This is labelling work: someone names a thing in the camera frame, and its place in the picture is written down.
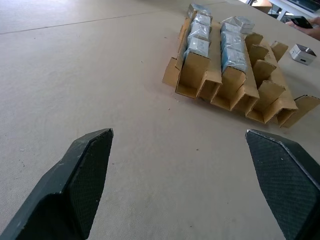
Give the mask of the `black smartphone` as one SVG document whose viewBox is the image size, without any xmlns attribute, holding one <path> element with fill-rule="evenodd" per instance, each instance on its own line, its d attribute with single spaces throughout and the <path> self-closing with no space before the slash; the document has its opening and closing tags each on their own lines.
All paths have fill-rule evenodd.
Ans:
<svg viewBox="0 0 320 240">
<path fill-rule="evenodd" d="M 298 27 L 304 29 L 312 29 L 312 24 L 304 16 L 292 16 L 290 20 Z"/>
</svg>

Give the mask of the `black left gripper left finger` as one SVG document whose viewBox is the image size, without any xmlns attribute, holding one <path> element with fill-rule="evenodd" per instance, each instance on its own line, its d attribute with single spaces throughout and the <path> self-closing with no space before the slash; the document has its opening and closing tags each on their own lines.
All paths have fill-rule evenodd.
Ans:
<svg viewBox="0 0 320 240">
<path fill-rule="evenodd" d="M 86 240 L 102 197 L 113 141 L 105 128 L 74 140 L 38 181 L 0 240 Z"/>
</svg>

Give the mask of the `small white box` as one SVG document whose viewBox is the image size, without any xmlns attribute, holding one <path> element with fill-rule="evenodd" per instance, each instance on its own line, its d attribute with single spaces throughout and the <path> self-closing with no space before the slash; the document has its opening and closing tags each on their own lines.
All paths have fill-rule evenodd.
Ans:
<svg viewBox="0 0 320 240">
<path fill-rule="evenodd" d="M 294 61 L 307 66 L 310 65 L 317 57 L 312 49 L 301 44 L 295 44 L 289 53 Z"/>
</svg>

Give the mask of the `person's bare hand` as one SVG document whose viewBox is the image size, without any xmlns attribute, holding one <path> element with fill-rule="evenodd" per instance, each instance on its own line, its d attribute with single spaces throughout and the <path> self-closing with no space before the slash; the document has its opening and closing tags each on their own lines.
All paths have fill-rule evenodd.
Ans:
<svg viewBox="0 0 320 240">
<path fill-rule="evenodd" d="M 292 21 L 288 21 L 286 22 L 285 24 L 292 27 L 292 28 L 295 28 L 297 29 L 298 31 L 320 41 L 320 16 L 319 17 L 315 17 L 315 18 L 311 18 L 308 20 L 308 22 L 311 24 L 311 25 L 317 25 L 317 27 L 315 28 L 303 28 L 303 27 L 300 27 L 300 26 L 297 26 L 295 25 Z"/>
</svg>

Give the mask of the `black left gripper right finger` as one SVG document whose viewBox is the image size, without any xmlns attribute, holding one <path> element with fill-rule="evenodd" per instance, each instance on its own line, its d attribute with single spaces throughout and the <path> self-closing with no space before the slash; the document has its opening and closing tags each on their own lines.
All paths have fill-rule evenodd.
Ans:
<svg viewBox="0 0 320 240">
<path fill-rule="evenodd" d="M 286 240 L 320 240 L 320 165 L 297 142 L 249 129 L 259 187 Z"/>
</svg>

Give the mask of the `white desk frame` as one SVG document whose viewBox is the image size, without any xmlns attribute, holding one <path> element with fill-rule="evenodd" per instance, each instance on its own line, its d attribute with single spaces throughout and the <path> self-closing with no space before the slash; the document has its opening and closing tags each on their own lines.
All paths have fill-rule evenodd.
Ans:
<svg viewBox="0 0 320 240">
<path fill-rule="evenodd" d="M 294 16 L 304 16 L 306 19 L 320 17 L 320 9 L 315 12 L 310 12 L 288 0 L 268 0 L 271 4 L 278 6 L 281 13 L 278 15 L 277 20 L 281 21 L 286 13 L 291 13 Z"/>
</svg>

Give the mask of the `cardboard divider tray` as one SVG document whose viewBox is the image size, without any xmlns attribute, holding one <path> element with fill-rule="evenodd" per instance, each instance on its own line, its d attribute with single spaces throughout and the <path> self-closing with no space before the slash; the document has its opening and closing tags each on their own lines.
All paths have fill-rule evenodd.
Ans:
<svg viewBox="0 0 320 240">
<path fill-rule="evenodd" d="M 226 45 L 244 53 L 247 71 L 228 66 L 222 72 L 221 25 L 211 21 L 208 57 L 190 52 L 184 59 L 192 19 L 184 20 L 179 33 L 177 56 L 170 59 L 162 81 L 177 94 L 204 99 L 228 111 L 266 124 L 275 121 L 289 128 L 320 106 L 320 98 L 294 98 L 279 66 L 288 50 L 281 42 L 268 44 L 258 33 L 242 35 L 243 43 Z"/>
</svg>

